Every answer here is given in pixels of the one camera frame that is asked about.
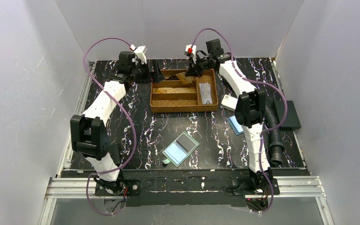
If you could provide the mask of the orange VIP credit card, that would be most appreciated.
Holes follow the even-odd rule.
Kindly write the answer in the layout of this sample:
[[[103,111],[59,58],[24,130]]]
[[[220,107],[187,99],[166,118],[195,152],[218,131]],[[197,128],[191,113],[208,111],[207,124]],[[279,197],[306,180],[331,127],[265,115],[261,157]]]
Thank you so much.
[[[185,72],[177,73],[176,77],[181,81],[183,85],[188,85],[193,82],[190,76],[186,76]]]

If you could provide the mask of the green card holder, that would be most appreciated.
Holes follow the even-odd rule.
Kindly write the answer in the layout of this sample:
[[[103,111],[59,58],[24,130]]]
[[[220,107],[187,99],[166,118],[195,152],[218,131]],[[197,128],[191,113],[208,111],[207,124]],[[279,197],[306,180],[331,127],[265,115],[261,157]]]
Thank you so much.
[[[190,137],[197,144],[197,146],[191,152],[186,152],[179,144],[176,143],[176,139],[178,138],[177,137],[162,152],[162,154],[165,156],[165,159],[163,160],[163,165],[164,166],[172,163],[176,167],[179,167],[199,147],[199,145],[200,145],[199,142],[197,142],[187,132],[182,132],[181,134],[188,135],[188,137]]]

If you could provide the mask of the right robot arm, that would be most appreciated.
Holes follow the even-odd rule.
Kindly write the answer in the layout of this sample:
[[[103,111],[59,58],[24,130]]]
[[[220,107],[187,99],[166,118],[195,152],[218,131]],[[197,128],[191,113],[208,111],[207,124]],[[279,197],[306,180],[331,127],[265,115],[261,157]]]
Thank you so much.
[[[241,125],[249,149],[249,169],[254,174],[264,174],[270,169],[263,145],[263,116],[266,105],[265,89],[256,88],[257,81],[247,79],[238,67],[230,52],[224,52],[219,39],[207,42],[208,53],[199,57],[196,45],[185,48],[189,57],[187,76],[202,76],[202,73],[214,67],[231,86],[238,97],[235,118]]]

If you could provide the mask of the grey card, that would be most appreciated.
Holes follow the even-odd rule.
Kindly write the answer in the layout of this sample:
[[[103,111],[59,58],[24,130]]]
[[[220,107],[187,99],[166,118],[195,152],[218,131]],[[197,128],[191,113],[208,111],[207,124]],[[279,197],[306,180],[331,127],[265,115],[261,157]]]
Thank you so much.
[[[197,144],[186,134],[181,134],[177,139],[176,143],[179,144],[186,152],[191,152]]]

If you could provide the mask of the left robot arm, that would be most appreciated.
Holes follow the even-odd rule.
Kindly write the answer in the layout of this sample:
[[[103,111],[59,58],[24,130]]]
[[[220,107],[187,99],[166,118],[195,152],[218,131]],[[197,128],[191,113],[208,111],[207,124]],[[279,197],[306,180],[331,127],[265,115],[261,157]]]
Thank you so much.
[[[117,102],[134,83],[164,80],[156,60],[152,60],[153,69],[150,70],[146,51],[146,46],[142,45],[120,52],[113,68],[106,72],[107,80],[98,97],[81,115],[73,115],[70,120],[73,151],[82,154],[104,181],[116,181],[120,173],[120,149],[110,144],[105,127]]]

